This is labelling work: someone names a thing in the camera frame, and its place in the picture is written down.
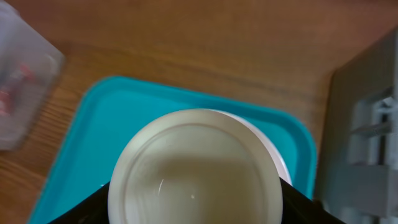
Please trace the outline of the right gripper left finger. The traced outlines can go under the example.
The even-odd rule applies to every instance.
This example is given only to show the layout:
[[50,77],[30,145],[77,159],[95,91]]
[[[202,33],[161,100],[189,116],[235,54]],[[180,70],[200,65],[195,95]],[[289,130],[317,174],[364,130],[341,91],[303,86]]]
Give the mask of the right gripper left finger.
[[109,182],[49,224],[109,224]]

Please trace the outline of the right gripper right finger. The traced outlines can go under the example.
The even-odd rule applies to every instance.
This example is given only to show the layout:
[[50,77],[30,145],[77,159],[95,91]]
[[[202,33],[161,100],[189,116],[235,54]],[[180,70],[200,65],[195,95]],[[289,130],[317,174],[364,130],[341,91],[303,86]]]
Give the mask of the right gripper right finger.
[[280,178],[283,196],[281,224],[345,224]]

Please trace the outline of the white paper cup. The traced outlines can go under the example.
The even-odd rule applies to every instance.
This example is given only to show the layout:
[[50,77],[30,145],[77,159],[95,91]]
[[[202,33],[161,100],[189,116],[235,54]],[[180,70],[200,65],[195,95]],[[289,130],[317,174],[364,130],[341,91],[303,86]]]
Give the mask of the white paper cup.
[[215,110],[181,110],[143,127],[122,151],[111,223],[280,223],[282,189],[268,140]]

